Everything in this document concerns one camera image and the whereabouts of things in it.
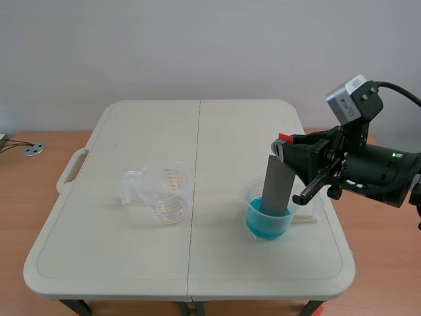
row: measuring cup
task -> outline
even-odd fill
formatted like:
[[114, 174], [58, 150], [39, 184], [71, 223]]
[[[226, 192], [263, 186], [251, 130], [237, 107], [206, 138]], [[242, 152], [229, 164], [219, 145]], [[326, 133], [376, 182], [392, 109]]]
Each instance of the measuring cup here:
[[[290, 226], [295, 214], [300, 210], [300, 205], [293, 203], [292, 196], [299, 194], [303, 186], [294, 184], [285, 216], [270, 216], [260, 212], [262, 199], [264, 174], [256, 176], [250, 180], [242, 190], [242, 196], [247, 205], [245, 206], [245, 222], [249, 230], [256, 236], [267, 240], [281, 236]], [[314, 197], [312, 216], [318, 217], [320, 209], [323, 208], [323, 201], [319, 194]]]
[[118, 183], [123, 205], [131, 202], [134, 189], [160, 222], [175, 224], [183, 220], [193, 205], [193, 183], [187, 167], [179, 161], [165, 161], [128, 171]]

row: table handle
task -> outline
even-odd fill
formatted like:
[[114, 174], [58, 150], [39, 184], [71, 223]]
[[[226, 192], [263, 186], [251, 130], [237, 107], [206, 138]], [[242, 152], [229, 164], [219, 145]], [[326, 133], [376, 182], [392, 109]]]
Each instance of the table handle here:
[[64, 168], [64, 171], [59, 178], [59, 181], [57, 181], [56, 189], [59, 193], [63, 191], [64, 186], [69, 181], [70, 177], [74, 174], [80, 159], [86, 157], [88, 153], [88, 149], [81, 148], [73, 154], [72, 158], [70, 158], [66, 168]]

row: red tab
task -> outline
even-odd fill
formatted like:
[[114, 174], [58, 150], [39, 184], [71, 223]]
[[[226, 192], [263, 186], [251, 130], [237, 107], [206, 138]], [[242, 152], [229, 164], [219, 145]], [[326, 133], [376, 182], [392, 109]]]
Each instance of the red tab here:
[[313, 314], [311, 314], [311, 316], [320, 316], [323, 313], [323, 311], [324, 311], [324, 307], [322, 305], [318, 309], [316, 309], [316, 311]]
[[279, 133], [278, 139], [279, 140], [285, 140], [289, 145], [294, 144], [294, 136]]

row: metal bracket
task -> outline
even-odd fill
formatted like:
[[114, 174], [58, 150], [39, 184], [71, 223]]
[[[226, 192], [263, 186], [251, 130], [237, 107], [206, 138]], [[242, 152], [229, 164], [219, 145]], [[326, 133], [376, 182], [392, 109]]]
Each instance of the metal bracket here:
[[40, 153], [42, 153], [46, 148], [45, 143], [43, 142], [36, 142], [33, 143], [32, 146], [26, 146], [24, 149], [24, 155], [31, 157], [31, 156], [36, 156]]

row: table leg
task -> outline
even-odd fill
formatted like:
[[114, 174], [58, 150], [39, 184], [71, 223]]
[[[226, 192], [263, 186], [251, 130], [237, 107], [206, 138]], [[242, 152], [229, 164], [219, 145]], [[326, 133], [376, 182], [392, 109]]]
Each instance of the table leg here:
[[92, 312], [87, 303], [83, 300], [59, 300], [65, 306], [73, 310], [79, 316], [91, 316]]
[[[172, 302], [178, 305], [178, 309], [180, 310], [180, 314], [182, 316], [205, 316], [205, 303], [206, 302]], [[195, 304], [194, 308], [190, 308], [189, 304]]]
[[196, 302], [197, 316], [205, 316], [205, 303], [206, 302]]
[[178, 305], [178, 309], [180, 310], [181, 316], [190, 316], [189, 306], [185, 302], [172, 302]]
[[324, 301], [309, 301], [298, 316], [311, 316], [323, 303]]

